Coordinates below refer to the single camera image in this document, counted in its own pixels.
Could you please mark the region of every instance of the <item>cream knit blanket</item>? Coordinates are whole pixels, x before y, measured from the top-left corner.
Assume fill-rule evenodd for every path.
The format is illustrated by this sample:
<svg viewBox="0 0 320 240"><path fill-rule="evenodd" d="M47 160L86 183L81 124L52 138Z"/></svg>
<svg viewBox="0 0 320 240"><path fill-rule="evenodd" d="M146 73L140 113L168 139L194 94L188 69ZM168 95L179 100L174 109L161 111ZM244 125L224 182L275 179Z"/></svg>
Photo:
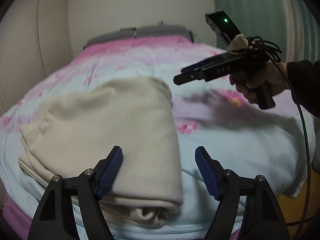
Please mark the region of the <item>cream knit blanket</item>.
<svg viewBox="0 0 320 240"><path fill-rule="evenodd" d="M105 216L160 227L167 212L178 212L182 204L171 93L161 80L116 79L89 92L48 99L38 120L20 131L26 152L19 165L45 186L56 174L69 178L94 168L114 145L120 146L123 163L100 202Z"/></svg>

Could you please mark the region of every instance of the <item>blue gripper pad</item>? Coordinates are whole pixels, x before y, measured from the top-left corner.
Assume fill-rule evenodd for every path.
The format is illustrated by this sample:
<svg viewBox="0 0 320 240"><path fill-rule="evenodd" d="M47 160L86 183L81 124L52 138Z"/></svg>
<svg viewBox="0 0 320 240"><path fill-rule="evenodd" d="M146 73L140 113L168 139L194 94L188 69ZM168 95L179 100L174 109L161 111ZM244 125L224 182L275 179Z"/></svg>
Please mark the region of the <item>blue gripper pad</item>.
<svg viewBox="0 0 320 240"><path fill-rule="evenodd" d="M99 190L97 192L98 198L101 200L103 196L108 195L109 190L118 174L123 159L122 149L119 147L102 176L99 180Z"/></svg>
<svg viewBox="0 0 320 240"><path fill-rule="evenodd" d="M215 200L219 201L221 197L221 193L219 191L218 179L214 174L213 170L211 169L206 158L202 154L200 148L201 146L198 147L195 152L196 164L201 173L205 186L207 187L209 195L213 196Z"/></svg>

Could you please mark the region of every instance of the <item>closet door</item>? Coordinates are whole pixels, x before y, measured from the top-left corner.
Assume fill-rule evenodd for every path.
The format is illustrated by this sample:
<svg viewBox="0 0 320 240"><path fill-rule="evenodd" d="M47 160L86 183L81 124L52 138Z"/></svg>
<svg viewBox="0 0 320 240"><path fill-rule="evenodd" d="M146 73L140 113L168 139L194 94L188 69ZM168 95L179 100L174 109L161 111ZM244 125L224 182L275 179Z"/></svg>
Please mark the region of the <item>closet door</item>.
<svg viewBox="0 0 320 240"><path fill-rule="evenodd" d="M39 44L47 76L72 60L67 22L67 0L39 1Z"/></svg>
<svg viewBox="0 0 320 240"><path fill-rule="evenodd" d="M15 0L0 22L0 98L5 110L45 78L38 5L39 0Z"/></svg>

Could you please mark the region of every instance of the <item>wooden floor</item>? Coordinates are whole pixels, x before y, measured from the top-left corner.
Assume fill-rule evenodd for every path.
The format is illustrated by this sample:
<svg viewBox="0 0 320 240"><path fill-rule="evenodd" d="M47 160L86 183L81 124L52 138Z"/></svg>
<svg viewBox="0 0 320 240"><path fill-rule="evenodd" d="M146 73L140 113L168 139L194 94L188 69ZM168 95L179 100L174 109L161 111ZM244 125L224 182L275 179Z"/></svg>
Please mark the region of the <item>wooden floor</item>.
<svg viewBox="0 0 320 240"><path fill-rule="evenodd" d="M295 198L287 198L283 195L278 197L278 202L287 223L301 220L302 210L306 197L307 185L304 184L300 194ZM320 174L311 168L311 195L308 208L308 217L314 216L320 208ZM288 227L291 238L294 236L298 226Z"/></svg>

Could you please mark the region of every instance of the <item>headboard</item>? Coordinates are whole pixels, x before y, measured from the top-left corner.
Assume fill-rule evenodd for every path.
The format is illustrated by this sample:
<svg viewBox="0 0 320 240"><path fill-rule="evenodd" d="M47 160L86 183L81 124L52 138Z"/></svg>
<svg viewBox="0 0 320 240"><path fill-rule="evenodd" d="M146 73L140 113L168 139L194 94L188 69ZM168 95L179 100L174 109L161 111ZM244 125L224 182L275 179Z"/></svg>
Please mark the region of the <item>headboard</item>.
<svg viewBox="0 0 320 240"><path fill-rule="evenodd" d="M103 35L96 36L87 41L84 48L91 46L96 43L129 39L129 38L141 38L141 37L158 37L167 35L180 35L186 37L191 42L194 42L192 31L188 30L186 27L179 25L156 25L156 26L144 26L139 28L125 28L121 29L119 32L106 33Z"/></svg>

